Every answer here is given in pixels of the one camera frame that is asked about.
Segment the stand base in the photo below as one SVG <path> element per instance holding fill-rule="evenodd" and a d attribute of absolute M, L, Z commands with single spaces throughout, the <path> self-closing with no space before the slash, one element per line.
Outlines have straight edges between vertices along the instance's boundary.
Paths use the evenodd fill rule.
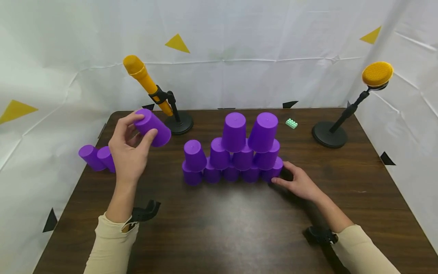
<path fill-rule="evenodd" d="M 329 129 L 334 125 L 334 122 L 322 121 L 317 123 L 312 128 L 313 138 L 321 145 L 331 148 L 338 149 L 345 145 L 348 140 L 347 133 L 343 128 L 338 128 L 335 133 L 330 133 Z"/>
<path fill-rule="evenodd" d="M 168 117 L 164 124 L 170 129 L 172 135 L 182 135 L 187 133 L 193 127 L 193 118 L 184 111 L 179 111 L 181 122 L 177 122 L 174 116 Z"/>

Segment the purple plastic cup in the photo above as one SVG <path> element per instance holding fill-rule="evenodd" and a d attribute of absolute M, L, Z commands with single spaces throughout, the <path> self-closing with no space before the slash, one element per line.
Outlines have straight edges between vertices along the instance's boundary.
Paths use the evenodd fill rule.
<path fill-rule="evenodd" d="M 270 183 L 271 179 L 274 177 L 278 177 L 280 175 L 281 169 L 283 168 L 283 160 L 280 157 L 277 157 L 274 167 L 270 170 L 261 171 L 261 178 Z"/>
<path fill-rule="evenodd" d="M 157 136 L 155 136 L 154 140 L 152 141 L 152 146 L 160 147 L 167 144 L 172 136 L 172 132 L 168 127 L 166 127 L 166 125 L 163 124 L 163 122 L 161 122 L 160 119 L 158 119 L 158 117 L 155 116 L 155 114 L 152 113 L 152 111 L 142 108 L 135 113 L 143 114 L 145 116 L 143 119 L 134 122 L 136 129 L 142 135 L 145 135 L 153 128 L 158 130 Z"/>
<path fill-rule="evenodd" d="M 110 148 L 104 146 L 97 152 L 97 157 L 99 160 L 105 164 L 105 166 L 111 171 L 116 172 L 116 167 L 114 166 L 113 156 L 111 155 Z"/>
<path fill-rule="evenodd" d="M 266 153 L 272 148 L 277 133 L 278 118 L 269 112 L 260 113 L 255 119 L 248 146 L 255 152 Z"/>
<path fill-rule="evenodd" d="M 274 167 L 277 160 L 278 152 L 280 151 L 280 143 L 274 139 L 272 148 L 266 153 L 256 153 L 254 155 L 254 163 L 260 170 L 270 170 Z"/>
<path fill-rule="evenodd" d="M 228 152 L 239 152 L 245 147 L 246 119 L 238 112 L 225 117 L 222 133 L 222 147 Z"/>
<path fill-rule="evenodd" d="M 210 144 L 210 164 L 215 169 L 224 170 L 230 162 L 230 153 L 222 147 L 222 138 L 214 138 Z"/>
<path fill-rule="evenodd" d="M 219 169 L 215 169 L 210 164 L 210 157 L 207 157 L 207 166 L 204 169 L 204 178 L 210 184 L 215 184 L 220 181 L 221 171 Z"/>
<path fill-rule="evenodd" d="M 106 168 L 105 164 L 97 157 L 97 148 L 93 145 L 81 147 L 78 154 L 94 171 L 101 171 Z"/>
<path fill-rule="evenodd" d="M 190 140 L 184 144 L 187 169 L 192 172 L 200 172 L 207 165 L 207 158 L 198 140 Z"/>
<path fill-rule="evenodd" d="M 248 147 L 248 138 L 244 148 L 233 154 L 232 162 L 237 170 L 245 171 L 251 168 L 254 151 Z"/>
<path fill-rule="evenodd" d="M 188 185 L 199 185 L 202 181 L 202 172 L 192 172 L 188 169 L 186 161 L 183 162 L 184 182 Z"/>
<path fill-rule="evenodd" d="M 250 169 L 242 171 L 242 178 L 247 183 L 254 183 L 258 181 L 260 176 L 260 169 L 256 165 L 252 165 Z"/>
<path fill-rule="evenodd" d="M 237 170 L 232 163 L 230 163 L 229 167 L 224 169 L 223 177 L 227 181 L 237 181 L 239 179 L 240 171 Z"/>

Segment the table surface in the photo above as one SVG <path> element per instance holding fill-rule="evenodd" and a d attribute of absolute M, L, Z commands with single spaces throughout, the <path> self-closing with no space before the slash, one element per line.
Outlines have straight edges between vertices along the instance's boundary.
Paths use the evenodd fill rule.
<path fill-rule="evenodd" d="M 280 157 L 302 167 L 402 273 L 438 273 L 438 259 L 396 185 L 355 117 L 343 128 L 349 142 L 341 149 L 317 144 L 311 129 L 335 121 L 343 109 L 268 110 L 280 121 Z M 162 203 L 155 218 L 142 223 L 132 250 L 132 273 L 335 273 L 332 254 L 311 246 L 302 231 L 311 225 L 303 203 L 264 182 L 216 185 L 183 183 L 183 145 L 210 142 L 222 134 L 233 110 L 189 111 L 193 129 L 151 148 L 135 206 L 150 199 Z M 238 110 L 247 118 L 247 134 L 263 110 Z M 97 143 L 108 145 L 117 119 L 113 113 Z M 295 130 L 284 122 L 298 122 Z M 78 274 L 95 239 L 97 217 L 107 208 L 115 174 L 86 167 L 39 261 L 36 274 Z"/>

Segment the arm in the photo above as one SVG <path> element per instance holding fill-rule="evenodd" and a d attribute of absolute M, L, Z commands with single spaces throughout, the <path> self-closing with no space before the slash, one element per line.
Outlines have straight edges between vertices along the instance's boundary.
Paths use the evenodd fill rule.
<path fill-rule="evenodd" d="M 330 229 L 338 235 L 333 250 L 342 264 L 353 274 L 399 273 L 393 264 L 373 244 L 362 228 L 355 225 L 342 210 L 309 178 L 301 168 L 284 162 L 292 172 L 293 181 L 272 178 L 272 182 L 284 186 L 300 198 L 313 202 L 323 215 Z"/>
<path fill-rule="evenodd" d="M 130 222 L 137 182 L 146 167 L 149 147 L 157 134 L 150 130 L 143 138 L 134 131 L 133 122 L 143 115 L 131 113 L 117 122 L 109 141 L 116 166 L 116 187 L 107 211 L 99 217 L 96 240 L 84 274 L 125 274 L 138 223 Z"/>

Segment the mint green block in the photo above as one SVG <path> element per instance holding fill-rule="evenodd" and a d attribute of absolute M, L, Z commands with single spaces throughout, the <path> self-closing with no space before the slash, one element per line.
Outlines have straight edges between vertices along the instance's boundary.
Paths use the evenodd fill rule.
<path fill-rule="evenodd" d="M 287 121 L 286 121 L 286 125 L 288 125 L 290 128 L 292 128 L 292 129 L 296 129 L 297 128 L 297 126 L 298 126 L 298 123 L 297 122 L 295 122 L 294 120 L 292 120 L 292 119 L 287 119 Z"/>

